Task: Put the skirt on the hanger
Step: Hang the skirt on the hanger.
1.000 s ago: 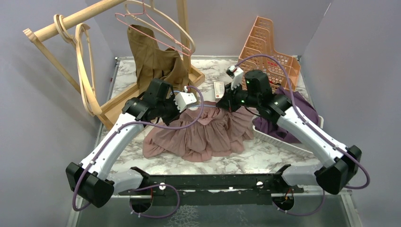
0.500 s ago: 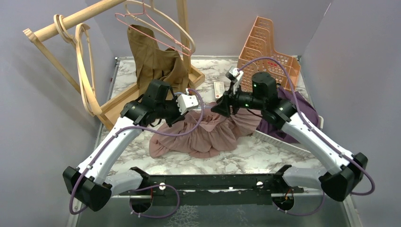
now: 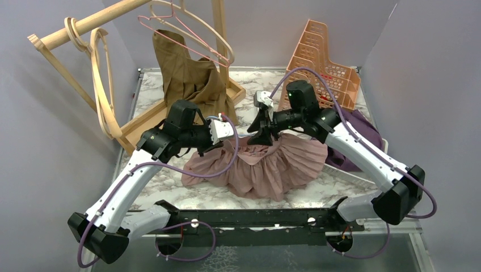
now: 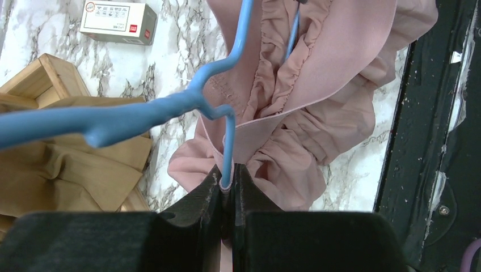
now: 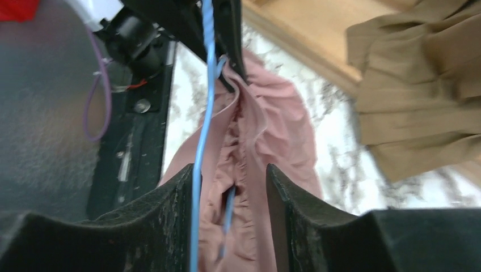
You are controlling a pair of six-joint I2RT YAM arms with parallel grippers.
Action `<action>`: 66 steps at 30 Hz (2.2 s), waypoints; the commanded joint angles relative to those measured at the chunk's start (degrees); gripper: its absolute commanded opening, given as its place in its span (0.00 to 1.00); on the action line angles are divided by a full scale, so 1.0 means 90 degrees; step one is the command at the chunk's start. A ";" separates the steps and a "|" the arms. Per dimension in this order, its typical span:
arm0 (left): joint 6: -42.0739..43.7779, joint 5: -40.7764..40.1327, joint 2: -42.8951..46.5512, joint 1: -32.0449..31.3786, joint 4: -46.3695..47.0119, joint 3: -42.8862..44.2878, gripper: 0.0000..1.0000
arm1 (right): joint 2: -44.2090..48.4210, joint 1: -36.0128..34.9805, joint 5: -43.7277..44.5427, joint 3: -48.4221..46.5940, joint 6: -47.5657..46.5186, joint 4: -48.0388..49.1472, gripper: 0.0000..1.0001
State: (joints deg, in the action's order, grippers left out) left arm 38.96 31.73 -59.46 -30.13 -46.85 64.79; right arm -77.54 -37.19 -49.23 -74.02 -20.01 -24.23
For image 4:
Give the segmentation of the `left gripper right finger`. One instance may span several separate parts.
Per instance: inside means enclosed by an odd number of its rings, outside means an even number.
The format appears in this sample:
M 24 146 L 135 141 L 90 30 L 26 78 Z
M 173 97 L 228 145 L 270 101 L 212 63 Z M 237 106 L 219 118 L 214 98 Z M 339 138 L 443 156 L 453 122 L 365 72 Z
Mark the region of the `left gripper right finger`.
M 234 271 L 407 271 L 391 225 L 369 212 L 283 211 L 236 164 Z

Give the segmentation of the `brown skirt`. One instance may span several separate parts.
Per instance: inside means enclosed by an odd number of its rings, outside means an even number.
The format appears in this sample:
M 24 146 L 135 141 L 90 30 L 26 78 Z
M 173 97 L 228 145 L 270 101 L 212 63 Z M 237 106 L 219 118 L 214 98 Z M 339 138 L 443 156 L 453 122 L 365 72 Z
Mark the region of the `brown skirt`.
M 139 182 L 148 134 L 92 148 L 67 134 L 1 149 L 1 221 L 34 211 L 116 211 Z

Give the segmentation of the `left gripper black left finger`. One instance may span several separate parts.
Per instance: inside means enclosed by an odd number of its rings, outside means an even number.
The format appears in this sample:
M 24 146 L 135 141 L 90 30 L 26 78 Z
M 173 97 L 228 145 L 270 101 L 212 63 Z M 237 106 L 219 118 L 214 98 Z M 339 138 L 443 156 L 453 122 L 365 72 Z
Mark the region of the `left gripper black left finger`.
M 2 271 L 218 271 L 220 170 L 162 212 L 36 212 L 1 243 Z

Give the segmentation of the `blue wire hanger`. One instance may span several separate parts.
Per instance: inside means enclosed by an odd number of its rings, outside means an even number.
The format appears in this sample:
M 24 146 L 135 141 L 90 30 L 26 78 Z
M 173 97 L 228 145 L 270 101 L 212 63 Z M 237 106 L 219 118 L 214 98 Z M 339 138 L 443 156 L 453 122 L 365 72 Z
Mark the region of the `blue wire hanger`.
M 225 137 L 222 158 L 222 188 L 232 183 L 233 152 L 236 120 L 228 104 L 213 107 L 202 89 L 212 76 L 232 69 L 240 60 L 246 46 L 255 1 L 241 1 L 235 41 L 230 54 L 221 60 L 200 67 L 187 89 L 147 103 L 115 107 L 70 107 L 47 110 L 27 110 L 1 115 L 1 148 L 52 138 L 64 134 L 82 134 L 96 148 L 107 147 L 140 135 L 193 110 L 209 120 L 225 118 Z

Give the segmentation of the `pink skirt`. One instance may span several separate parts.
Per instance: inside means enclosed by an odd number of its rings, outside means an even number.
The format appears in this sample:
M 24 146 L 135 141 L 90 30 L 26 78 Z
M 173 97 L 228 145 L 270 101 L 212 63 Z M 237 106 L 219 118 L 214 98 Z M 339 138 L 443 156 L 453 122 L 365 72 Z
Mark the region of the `pink skirt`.
M 435 1 L 255 1 L 246 50 L 211 77 L 209 103 L 233 107 L 233 152 L 283 211 L 309 211 L 326 185 L 321 166 L 367 139 L 373 94 L 395 78 L 395 58 L 436 23 Z M 220 269 L 233 270 L 231 187 L 222 188 L 225 121 L 201 117 L 168 174 L 187 194 L 220 170 Z

